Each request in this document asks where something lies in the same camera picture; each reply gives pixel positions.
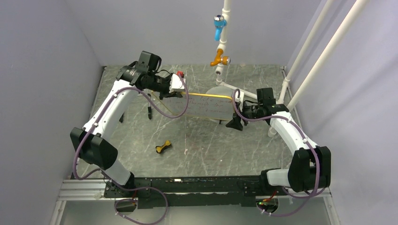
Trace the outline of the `yellow-framed whiteboard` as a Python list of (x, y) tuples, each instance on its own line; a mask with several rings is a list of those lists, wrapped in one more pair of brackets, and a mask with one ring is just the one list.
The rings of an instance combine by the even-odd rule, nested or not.
[(223, 95), (180, 92), (181, 97), (164, 97), (160, 103), (172, 114), (185, 110), (185, 116), (229, 121), (234, 107), (232, 98)]

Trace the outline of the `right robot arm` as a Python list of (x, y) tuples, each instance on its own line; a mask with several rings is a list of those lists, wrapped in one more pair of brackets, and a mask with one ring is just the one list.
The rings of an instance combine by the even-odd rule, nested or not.
[(331, 152), (309, 138), (298, 126), (284, 104), (277, 104), (272, 88), (257, 90), (255, 102), (242, 100), (239, 89), (232, 92), (234, 113), (226, 127), (243, 130), (249, 122), (265, 121), (290, 150), (292, 159), (287, 169), (266, 169), (260, 174), (259, 190), (269, 195), (277, 188), (290, 188), (316, 196), (330, 185)]

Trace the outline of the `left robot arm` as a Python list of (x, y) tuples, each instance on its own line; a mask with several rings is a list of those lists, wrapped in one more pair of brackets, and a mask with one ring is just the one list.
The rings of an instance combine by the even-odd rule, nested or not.
[(142, 51), (137, 61), (122, 67), (114, 81), (110, 93), (93, 117), (82, 128), (73, 128), (70, 138), (76, 151), (73, 160), (73, 175), (84, 180), (92, 174), (79, 176), (77, 160), (96, 165), (116, 185), (116, 191), (124, 197), (134, 193), (135, 177), (118, 160), (118, 150), (108, 139), (112, 136), (120, 118), (130, 102), (145, 89), (168, 93), (171, 77), (158, 76), (162, 59), (160, 56)]

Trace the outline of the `yellow black eraser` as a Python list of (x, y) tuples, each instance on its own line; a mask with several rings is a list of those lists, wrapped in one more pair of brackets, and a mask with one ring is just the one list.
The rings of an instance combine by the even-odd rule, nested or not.
[(172, 147), (172, 143), (169, 140), (166, 140), (165, 143), (161, 146), (156, 146), (155, 151), (158, 154), (162, 154), (165, 150)]

